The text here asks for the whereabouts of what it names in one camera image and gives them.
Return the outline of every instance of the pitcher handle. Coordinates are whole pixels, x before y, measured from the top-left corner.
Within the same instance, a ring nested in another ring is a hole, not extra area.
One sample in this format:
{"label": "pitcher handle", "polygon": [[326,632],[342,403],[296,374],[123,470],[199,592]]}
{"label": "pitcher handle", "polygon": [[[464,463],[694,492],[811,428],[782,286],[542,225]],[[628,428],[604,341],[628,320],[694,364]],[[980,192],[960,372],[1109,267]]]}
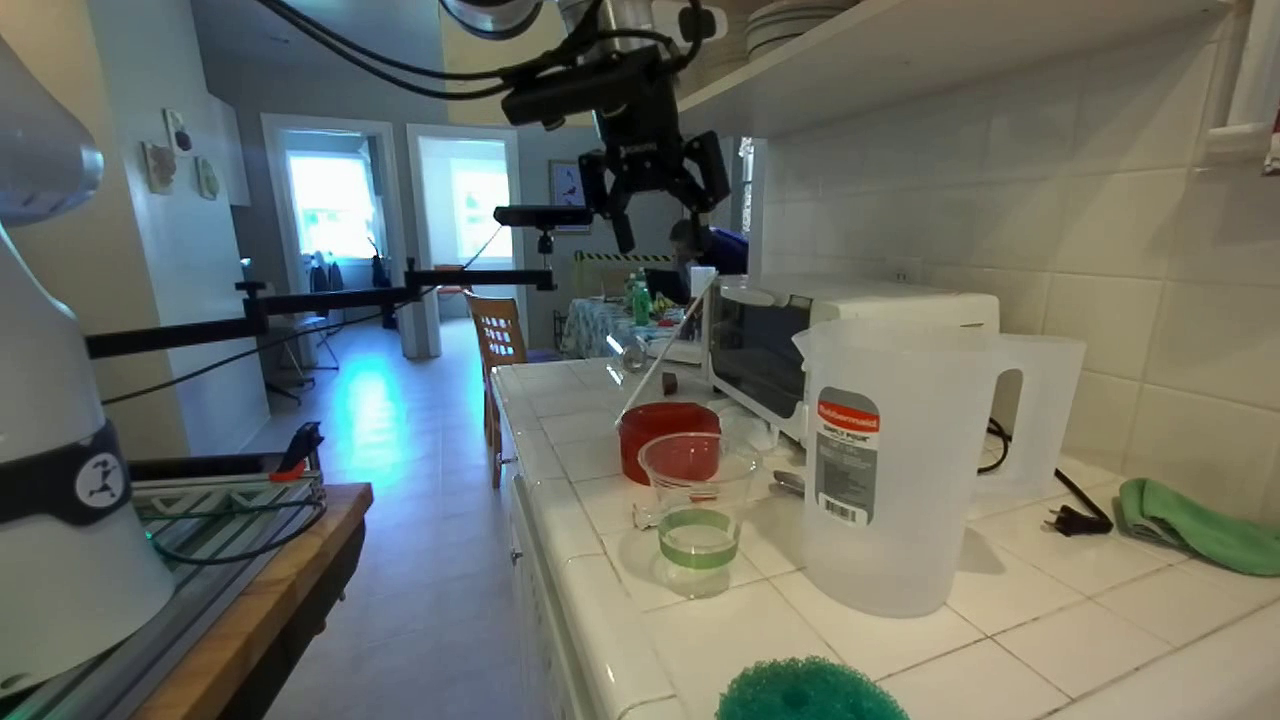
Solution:
{"label": "pitcher handle", "polygon": [[995,374],[1022,372],[1022,397],[1008,428],[1008,455],[980,477],[980,492],[1048,486],[1074,419],[1084,345],[1068,335],[1000,335],[991,351]]}

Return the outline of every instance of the green towel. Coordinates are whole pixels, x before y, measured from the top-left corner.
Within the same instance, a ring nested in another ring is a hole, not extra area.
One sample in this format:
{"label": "green towel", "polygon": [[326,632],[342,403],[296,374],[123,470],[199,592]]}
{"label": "green towel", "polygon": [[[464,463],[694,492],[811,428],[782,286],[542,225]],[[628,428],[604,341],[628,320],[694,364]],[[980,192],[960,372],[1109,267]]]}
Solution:
{"label": "green towel", "polygon": [[1117,520],[1130,536],[1147,536],[1183,547],[1229,571],[1280,577],[1276,532],[1221,516],[1157,479],[1126,479]]}

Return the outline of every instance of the green scrub brush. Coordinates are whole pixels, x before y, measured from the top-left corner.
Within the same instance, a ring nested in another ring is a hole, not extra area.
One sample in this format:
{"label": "green scrub brush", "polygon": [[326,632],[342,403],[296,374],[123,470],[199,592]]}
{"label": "green scrub brush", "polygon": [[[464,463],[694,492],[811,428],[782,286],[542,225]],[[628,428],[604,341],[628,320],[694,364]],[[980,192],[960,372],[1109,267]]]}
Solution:
{"label": "green scrub brush", "polygon": [[820,658],[765,658],[719,697],[716,720],[904,720],[909,713],[859,672]]}

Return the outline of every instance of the window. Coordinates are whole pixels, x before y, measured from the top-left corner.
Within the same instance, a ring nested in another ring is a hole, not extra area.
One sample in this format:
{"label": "window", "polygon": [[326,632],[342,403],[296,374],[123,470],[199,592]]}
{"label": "window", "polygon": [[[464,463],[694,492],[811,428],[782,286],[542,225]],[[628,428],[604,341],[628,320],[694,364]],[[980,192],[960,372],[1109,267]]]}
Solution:
{"label": "window", "polygon": [[288,153],[300,256],[378,256],[378,195],[359,154]]}

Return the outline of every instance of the hallway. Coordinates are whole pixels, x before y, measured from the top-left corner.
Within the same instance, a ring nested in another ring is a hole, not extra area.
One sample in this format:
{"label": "hallway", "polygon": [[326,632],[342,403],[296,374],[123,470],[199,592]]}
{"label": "hallway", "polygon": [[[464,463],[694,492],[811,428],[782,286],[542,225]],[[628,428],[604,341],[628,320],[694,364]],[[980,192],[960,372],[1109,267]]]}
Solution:
{"label": "hallway", "polygon": [[334,341],[342,366],[277,408],[261,447],[326,428],[328,482],[368,479],[368,540],[277,720],[543,720],[535,651],[511,601],[505,492],[489,482],[482,355],[470,320],[410,364],[378,325]]}

